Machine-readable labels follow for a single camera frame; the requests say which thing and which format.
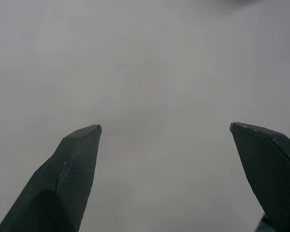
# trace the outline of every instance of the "white background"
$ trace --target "white background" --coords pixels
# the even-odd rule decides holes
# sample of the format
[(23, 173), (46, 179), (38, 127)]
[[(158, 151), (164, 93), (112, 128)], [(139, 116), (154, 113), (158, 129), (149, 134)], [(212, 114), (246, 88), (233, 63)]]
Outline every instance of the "white background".
[(0, 0), (0, 222), (102, 124), (81, 232), (252, 232), (232, 121), (290, 137), (290, 0)]

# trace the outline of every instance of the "gray surface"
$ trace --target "gray surface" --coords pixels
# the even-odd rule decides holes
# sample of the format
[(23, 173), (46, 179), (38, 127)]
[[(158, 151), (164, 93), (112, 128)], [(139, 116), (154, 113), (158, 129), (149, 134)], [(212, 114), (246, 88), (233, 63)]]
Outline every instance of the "gray surface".
[(0, 221), (99, 123), (80, 231), (254, 231), (232, 121), (290, 137), (290, 0), (0, 1)]

